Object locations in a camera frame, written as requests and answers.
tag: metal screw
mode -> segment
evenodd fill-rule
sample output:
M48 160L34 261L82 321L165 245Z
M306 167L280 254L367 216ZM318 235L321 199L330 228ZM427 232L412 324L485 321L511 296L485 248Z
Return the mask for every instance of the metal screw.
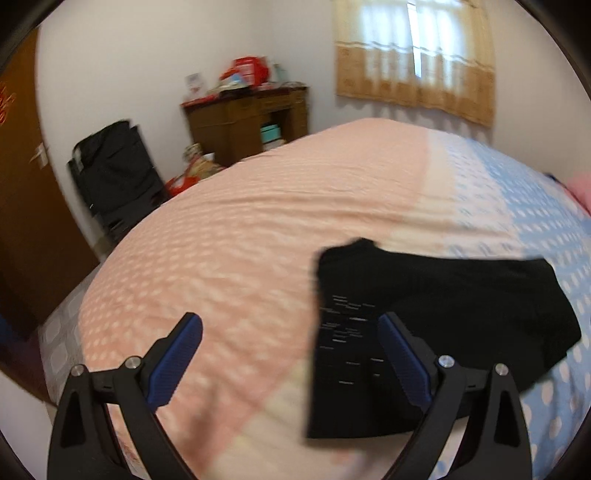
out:
M451 368L456 364L456 361L453 359L452 356L449 355L442 355L439 357L439 365L443 368Z
M86 368L84 367L84 365L80 365L80 364L74 365L72 367L72 369L70 370L70 374L73 377L79 377L79 376L81 376L84 373L84 370L86 370Z
M127 368L138 368L141 362L142 362L142 359L140 357L138 357L138 356L130 356L125 361L125 366Z
M505 364L496 364L495 372L497 372L500 376L504 377L507 373L509 373L509 367Z

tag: black t-shirt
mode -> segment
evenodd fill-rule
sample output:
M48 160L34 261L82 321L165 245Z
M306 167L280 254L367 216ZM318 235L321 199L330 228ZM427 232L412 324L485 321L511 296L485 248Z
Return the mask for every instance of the black t-shirt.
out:
M384 312L396 313L436 355L451 355L463 367L508 365L520 391L581 337L542 258L430 258L360 239L322 253L317 280L309 438L372 437L417 426L422 412L408 403L376 335Z

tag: white surface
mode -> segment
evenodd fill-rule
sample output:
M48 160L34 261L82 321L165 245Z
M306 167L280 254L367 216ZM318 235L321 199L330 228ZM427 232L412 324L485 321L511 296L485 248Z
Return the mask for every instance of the white surface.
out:
M60 187L85 237L102 233L67 171L74 145L119 119L140 125L164 181L183 172L191 137L179 108L185 77L208 87L230 62L265 54L260 0L66 0L42 24L41 127Z
M51 439L47 409L43 402L29 395L2 372L0 430L35 480L45 480Z
M497 71L490 131L439 111L337 97L331 2L267 1L275 40L270 54L290 79L310 86L313 132L387 117L476 138L562 179L591 170L591 101L556 43L515 0L486 0Z

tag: red door decoration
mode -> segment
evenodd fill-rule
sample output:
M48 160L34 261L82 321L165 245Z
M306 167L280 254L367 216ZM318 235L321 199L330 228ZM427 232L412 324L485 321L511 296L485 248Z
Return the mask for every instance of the red door decoration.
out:
M6 84L0 83L0 125L6 121L8 116L8 107L16 100L14 94L8 95Z

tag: bedsheet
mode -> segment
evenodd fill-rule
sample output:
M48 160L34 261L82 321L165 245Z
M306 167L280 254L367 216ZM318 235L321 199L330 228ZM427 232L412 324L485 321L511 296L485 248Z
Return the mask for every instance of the bedsheet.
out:
M377 479L409 435L304 439L317 253L366 237L435 257L543 256L582 340L522 395L542 479L591 403L587 220L552 180L476 141L386 119L341 125L200 182L138 225L85 295L83 355L91 370L117 367L196 312L203 343L157 415L199 478Z

